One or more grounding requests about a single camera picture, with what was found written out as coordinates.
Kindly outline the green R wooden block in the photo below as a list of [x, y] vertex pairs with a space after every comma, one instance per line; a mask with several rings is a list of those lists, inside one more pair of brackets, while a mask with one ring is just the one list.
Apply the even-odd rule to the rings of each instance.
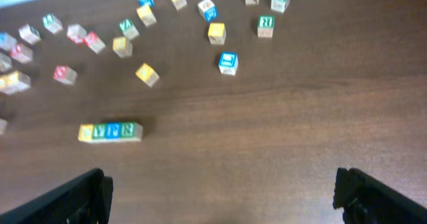
[[143, 126], [136, 122], [125, 122], [121, 124], [122, 141], [141, 141], [143, 137]]

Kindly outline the green V wooden block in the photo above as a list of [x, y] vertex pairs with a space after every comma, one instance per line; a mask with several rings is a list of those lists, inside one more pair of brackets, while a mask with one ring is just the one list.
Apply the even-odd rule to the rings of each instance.
[[106, 124], [105, 123], [94, 124], [93, 125], [92, 140], [95, 143], [105, 141], [105, 131], [106, 131]]

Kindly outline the plain wooden block upper left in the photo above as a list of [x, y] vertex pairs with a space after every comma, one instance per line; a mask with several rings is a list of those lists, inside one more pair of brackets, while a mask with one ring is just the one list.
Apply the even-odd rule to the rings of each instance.
[[19, 28], [19, 35], [22, 40], [26, 41], [30, 45], [34, 45], [41, 40], [41, 36], [36, 28], [26, 24]]

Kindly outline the yellow C wooden block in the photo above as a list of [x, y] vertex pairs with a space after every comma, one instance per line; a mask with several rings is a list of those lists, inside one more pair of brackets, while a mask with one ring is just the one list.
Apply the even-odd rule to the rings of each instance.
[[81, 124], [79, 127], [78, 140], [84, 143], [93, 142], [93, 124]]

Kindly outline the yellow block centre tilted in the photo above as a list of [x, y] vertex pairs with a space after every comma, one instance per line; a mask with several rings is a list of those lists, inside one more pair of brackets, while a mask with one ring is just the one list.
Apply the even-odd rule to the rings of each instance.
[[135, 72], [135, 74], [149, 87], [153, 87], [159, 80], [159, 75], [157, 72], [147, 63], [143, 63], [142, 66]]

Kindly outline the red O wooden block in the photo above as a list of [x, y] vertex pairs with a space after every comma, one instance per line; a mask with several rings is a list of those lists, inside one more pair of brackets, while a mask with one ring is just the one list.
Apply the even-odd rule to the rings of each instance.
[[64, 85], [74, 85], [77, 72], [66, 65], [56, 66], [53, 78]]

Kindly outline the yellow block upper centre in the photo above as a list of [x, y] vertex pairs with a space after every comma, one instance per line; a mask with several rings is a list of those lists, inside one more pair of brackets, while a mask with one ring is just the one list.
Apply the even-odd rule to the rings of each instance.
[[153, 14], [151, 7], [147, 5], [142, 5], [141, 7], [137, 8], [137, 15], [141, 19], [142, 23], [149, 27], [155, 23], [157, 23], [157, 20], [155, 18], [155, 15]]

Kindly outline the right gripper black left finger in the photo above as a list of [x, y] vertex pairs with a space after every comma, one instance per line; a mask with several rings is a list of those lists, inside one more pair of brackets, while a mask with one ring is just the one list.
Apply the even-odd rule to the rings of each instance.
[[2, 223], [109, 223], [113, 179], [92, 169], [1, 214]]

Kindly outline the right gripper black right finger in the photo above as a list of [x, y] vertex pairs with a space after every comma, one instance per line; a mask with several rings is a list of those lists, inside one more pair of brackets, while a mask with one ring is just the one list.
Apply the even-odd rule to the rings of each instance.
[[357, 168], [337, 169], [332, 206], [345, 224], [426, 224], [425, 207]]

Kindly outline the red a wooden block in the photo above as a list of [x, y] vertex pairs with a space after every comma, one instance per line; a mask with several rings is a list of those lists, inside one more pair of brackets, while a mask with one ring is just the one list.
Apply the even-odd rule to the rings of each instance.
[[105, 43], [93, 31], [85, 36], [84, 42], [96, 54], [99, 54], [106, 47]]
[[33, 60], [33, 51], [22, 43], [16, 44], [9, 52], [10, 56], [24, 64]]

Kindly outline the green R block right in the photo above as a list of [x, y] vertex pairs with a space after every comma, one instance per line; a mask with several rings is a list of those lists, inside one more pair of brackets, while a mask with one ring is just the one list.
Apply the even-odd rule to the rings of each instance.
[[275, 17], [272, 15], [261, 15], [258, 19], [258, 37], [272, 38], [274, 34]]

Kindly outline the green Z wooden block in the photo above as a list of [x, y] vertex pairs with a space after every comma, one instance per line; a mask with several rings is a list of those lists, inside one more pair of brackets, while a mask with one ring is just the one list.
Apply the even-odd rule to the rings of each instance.
[[136, 29], [135, 25], [130, 19], [124, 19], [119, 23], [119, 28], [121, 29], [124, 36], [129, 40], [133, 40], [136, 37], [139, 37], [139, 31]]

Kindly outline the yellow block right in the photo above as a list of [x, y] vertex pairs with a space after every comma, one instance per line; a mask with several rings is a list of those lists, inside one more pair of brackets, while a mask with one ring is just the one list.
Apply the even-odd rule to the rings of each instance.
[[207, 32], [212, 45], [223, 45], [226, 40], [226, 27], [224, 23], [210, 23]]

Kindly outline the blue P wooden block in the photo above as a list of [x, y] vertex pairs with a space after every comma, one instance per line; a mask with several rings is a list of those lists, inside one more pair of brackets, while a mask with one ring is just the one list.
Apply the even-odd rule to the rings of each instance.
[[105, 138], [109, 141], [118, 140], [121, 137], [121, 123], [107, 123]]

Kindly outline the red A wooden block left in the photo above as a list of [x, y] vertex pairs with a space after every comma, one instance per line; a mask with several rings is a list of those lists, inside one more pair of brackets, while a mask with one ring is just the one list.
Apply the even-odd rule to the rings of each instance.
[[33, 60], [33, 51], [22, 43], [16, 44], [9, 52], [10, 56], [24, 64]]

